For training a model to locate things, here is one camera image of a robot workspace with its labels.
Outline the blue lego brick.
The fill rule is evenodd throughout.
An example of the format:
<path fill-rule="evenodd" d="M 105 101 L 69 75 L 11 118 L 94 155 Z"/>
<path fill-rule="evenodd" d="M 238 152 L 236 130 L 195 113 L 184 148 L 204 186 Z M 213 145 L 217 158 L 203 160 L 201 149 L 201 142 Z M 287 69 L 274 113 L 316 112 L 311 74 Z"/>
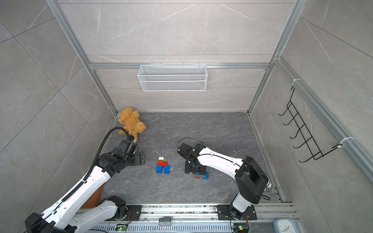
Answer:
<path fill-rule="evenodd" d="M 208 172 L 202 176 L 203 180 L 208 180 L 208 178 L 209 178 L 209 173 Z"/>
<path fill-rule="evenodd" d="M 164 167 L 164 173 L 165 173 L 165 174 L 169 174 L 169 173 L 170 173 L 170 170 L 171 170 L 171 169 L 170 169 L 170 166 L 165 166 L 165 167 Z"/>
<path fill-rule="evenodd" d="M 157 166 L 156 167 L 156 173 L 157 174 L 162 174 L 163 167 L 162 166 Z"/>

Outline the red long lego brick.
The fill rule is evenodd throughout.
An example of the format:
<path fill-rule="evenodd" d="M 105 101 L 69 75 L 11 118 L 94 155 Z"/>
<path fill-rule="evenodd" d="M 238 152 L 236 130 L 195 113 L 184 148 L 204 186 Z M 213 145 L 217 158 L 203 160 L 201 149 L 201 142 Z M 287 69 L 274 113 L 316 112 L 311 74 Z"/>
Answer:
<path fill-rule="evenodd" d="M 166 167 L 166 166 L 168 166 L 169 164 L 168 164 L 168 163 L 158 163 L 157 165 L 158 165 L 158 166 L 162 166 L 162 167 Z"/>

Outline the blue lego brick bottom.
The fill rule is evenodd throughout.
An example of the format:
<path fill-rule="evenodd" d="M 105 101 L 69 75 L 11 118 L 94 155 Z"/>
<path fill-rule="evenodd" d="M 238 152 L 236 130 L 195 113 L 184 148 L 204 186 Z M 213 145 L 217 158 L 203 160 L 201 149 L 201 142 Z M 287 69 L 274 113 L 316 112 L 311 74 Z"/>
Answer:
<path fill-rule="evenodd" d="M 165 174 L 169 174 L 169 173 L 170 173 L 170 170 L 171 170 L 171 169 L 170 169 L 170 166 L 165 166 L 165 167 L 164 167 L 164 173 L 165 173 Z"/>

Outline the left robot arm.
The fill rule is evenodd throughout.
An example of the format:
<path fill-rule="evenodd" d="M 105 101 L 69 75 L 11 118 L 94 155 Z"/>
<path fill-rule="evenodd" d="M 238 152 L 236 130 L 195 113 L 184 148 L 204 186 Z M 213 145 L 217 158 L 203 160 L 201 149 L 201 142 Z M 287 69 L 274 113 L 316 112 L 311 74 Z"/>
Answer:
<path fill-rule="evenodd" d="M 125 132 L 126 139 L 118 147 L 101 153 L 105 142 L 115 130 Z M 130 219 L 126 201 L 111 196 L 97 207 L 78 214 L 84 203 L 110 178 L 132 165 L 142 165 L 141 153 L 133 133 L 122 127 L 110 129 L 102 140 L 94 160 L 82 179 L 61 199 L 41 214 L 32 213 L 25 220 L 28 233 L 84 233 L 107 219 Z"/>

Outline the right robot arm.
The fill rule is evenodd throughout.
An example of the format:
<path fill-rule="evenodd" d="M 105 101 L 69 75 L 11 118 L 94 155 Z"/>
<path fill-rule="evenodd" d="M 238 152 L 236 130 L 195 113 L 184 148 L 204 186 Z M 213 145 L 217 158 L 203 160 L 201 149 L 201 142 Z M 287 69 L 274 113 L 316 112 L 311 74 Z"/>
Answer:
<path fill-rule="evenodd" d="M 177 153 L 186 160 L 185 173 L 196 177 L 206 176 L 207 167 L 216 169 L 236 181 L 238 194 L 223 211 L 228 217 L 241 220 L 248 210 L 253 210 L 260 199 L 266 198 L 263 193 L 272 187 L 269 177 L 256 160 L 247 156 L 244 159 L 233 158 L 211 150 L 204 144 L 191 147 L 185 143 L 178 146 Z"/>

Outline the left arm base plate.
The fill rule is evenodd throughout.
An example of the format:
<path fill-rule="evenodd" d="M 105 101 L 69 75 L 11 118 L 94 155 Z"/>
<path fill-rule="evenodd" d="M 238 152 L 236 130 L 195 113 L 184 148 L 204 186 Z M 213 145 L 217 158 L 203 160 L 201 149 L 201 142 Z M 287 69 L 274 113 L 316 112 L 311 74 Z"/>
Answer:
<path fill-rule="evenodd" d="M 116 221 L 139 221 L 142 211 L 142 205 L 126 205 L 119 210 L 119 216 L 115 217 Z"/>

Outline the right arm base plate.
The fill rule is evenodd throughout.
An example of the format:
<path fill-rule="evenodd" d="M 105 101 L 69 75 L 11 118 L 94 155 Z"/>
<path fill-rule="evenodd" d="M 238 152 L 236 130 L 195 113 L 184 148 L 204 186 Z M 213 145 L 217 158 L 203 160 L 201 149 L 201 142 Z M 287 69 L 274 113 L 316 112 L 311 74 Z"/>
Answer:
<path fill-rule="evenodd" d="M 257 220 L 254 206 L 249 206 L 245 212 L 241 213 L 232 205 L 220 204 L 216 206 L 219 220 Z"/>

